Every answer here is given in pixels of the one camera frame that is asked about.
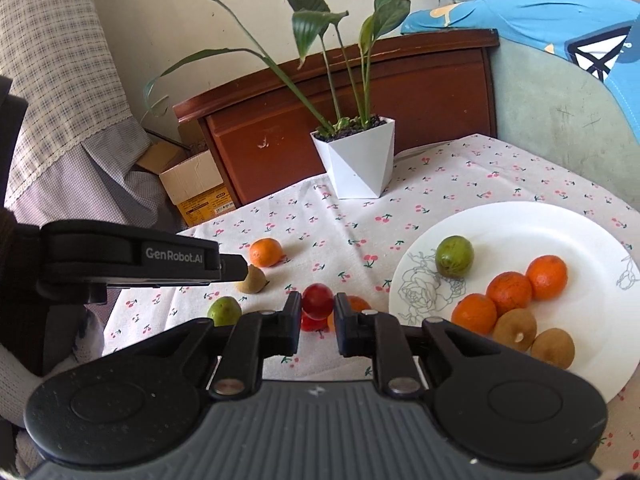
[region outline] kiwi fruit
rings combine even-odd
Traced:
[[[494,327],[494,341],[526,352],[538,333],[536,318],[529,310],[514,308],[500,316]]]
[[[249,265],[244,282],[237,282],[236,289],[243,294],[258,294],[267,284],[267,277],[258,267]]]
[[[533,342],[531,356],[566,370],[574,362],[574,340],[561,328],[550,328]]]

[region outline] white plate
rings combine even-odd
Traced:
[[[434,255],[451,235],[468,238],[476,257],[462,281],[436,272]],[[530,261],[556,254],[569,282],[553,301],[533,302],[538,332],[558,327],[574,338],[569,368],[609,402],[640,360],[640,272],[622,245],[602,227],[567,209],[533,202],[500,202],[468,209],[422,234],[404,254],[391,283],[389,312],[403,324],[425,317],[450,319],[458,302],[483,293],[501,272],[524,273]]]

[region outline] checkered curtain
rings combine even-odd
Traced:
[[[131,117],[93,0],[0,0],[0,74],[30,104],[8,208],[60,156]]]

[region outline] wooden cabinet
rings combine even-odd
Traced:
[[[492,30],[448,30],[376,43],[371,65],[374,113],[396,120],[396,153],[482,133],[495,136],[494,93],[487,48]],[[357,46],[348,47],[352,68]],[[343,115],[356,115],[339,50],[328,57]],[[281,65],[329,120],[335,112],[321,54]],[[360,70],[355,70],[360,78]],[[237,206],[324,173],[309,133],[316,118],[269,69],[236,79],[174,111],[180,122],[198,120]]]

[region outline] yellow box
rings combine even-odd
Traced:
[[[236,206],[224,184],[214,187],[177,205],[189,227],[195,227],[216,216],[233,211]]]

